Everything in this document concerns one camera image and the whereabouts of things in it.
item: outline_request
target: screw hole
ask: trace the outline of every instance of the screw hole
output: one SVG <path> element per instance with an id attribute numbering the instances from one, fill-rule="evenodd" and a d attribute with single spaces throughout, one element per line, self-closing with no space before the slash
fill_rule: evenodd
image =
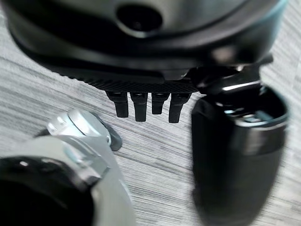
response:
<path id="1" fill-rule="evenodd" d="M 147 6 L 126 5 L 117 10 L 118 20 L 136 32 L 151 32 L 162 25 L 162 16 Z"/>

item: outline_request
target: gray wood grain floor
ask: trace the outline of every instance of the gray wood grain floor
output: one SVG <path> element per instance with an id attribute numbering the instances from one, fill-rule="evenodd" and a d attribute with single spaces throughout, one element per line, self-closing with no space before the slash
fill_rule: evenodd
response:
<path id="1" fill-rule="evenodd" d="M 272 49 L 273 65 L 263 80 L 289 102 L 291 123 L 279 177 L 254 225 L 301 226 L 301 2 L 289 0 L 281 32 Z M 133 195 L 138 225 L 200 225 L 191 199 L 190 111 L 180 123 L 168 124 L 168 103 L 161 116 L 147 121 L 115 117 L 114 104 L 103 91 L 52 73 L 21 53 L 9 36 L 0 9 L 0 153 L 8 152 L 43 129 L 59 112 L 72 108 L 95 111 L 122 136 L 117 161 Z"/>

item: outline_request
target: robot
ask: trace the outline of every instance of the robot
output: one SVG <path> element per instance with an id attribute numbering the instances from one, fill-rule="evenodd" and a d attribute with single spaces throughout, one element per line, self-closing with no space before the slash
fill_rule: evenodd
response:
<path id="1" fill-rule="evenodd" d="M 269 51 L 285 5 L 286 0 L 2 0 L 17 46 L 49 70 L 106 91 L 117 117 L 128 117 L 129 93 L 136 121 L 146 121 L 151 93 L 153 114 L 161 114 L 171 96 L 169 122 L 177 123 L 191 94 L 204 94 L 191 113 L 191 134 L 193 197 L 208 226 L 249 225 L 277 175 L 288 109 L 281 95 L 262 83 L 260 67 L 273 60 Z M 89 187 L 86 204 L 95 209 L 87 213 L 89 220 L 78 214 L 72 225 L 120 224 L 100 217 L 107 205 L 113 207 L 91 196 L 91 187 L 101 187 L 97 179 L 105 181 L 112 172 L 116 190 L 110 192 L 122 195 L 120 203 L 112 203 L 128 208 L 119 217 L 123 225 L 134 225 L 130 198 L 109 154 L 111 144 L 120 146 L 118 135 L 83 110 L 63 113 L 48 132 L 51 136 L 29 142 L 34 145 L 24 154 L 2 158 L 3 164 L 22 171 L 51 163 L 64 177 L 76 175 L 69 185 L 81 194 Z M 83 166 L 89 173 L 81 172 Z M 27 187 L 43 190 L 29 181 Z"/>

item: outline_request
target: joint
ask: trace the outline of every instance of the joint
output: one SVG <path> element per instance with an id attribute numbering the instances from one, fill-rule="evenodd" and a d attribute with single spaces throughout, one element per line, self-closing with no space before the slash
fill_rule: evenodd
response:
<path id="1" fill-rule="evenodd" d="M 244 67 L 200 67 L 190 75 L 202 94 L 222 105 L 244 105 L 256 101 L 263 87 L 260 66 L 271 63 L 272 55 Z"/>

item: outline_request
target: black cylinder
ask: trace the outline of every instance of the black cylinder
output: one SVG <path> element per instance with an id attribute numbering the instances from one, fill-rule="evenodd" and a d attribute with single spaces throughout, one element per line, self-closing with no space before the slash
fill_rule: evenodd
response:
<path id="1" fill-rule="evenodd" d="M 193 197 L 206 226 L 249 225 L 277 175 L 287 108 L 270 88 L 248 106 L 219 106 L 205 97 L 192 111 Z"/>

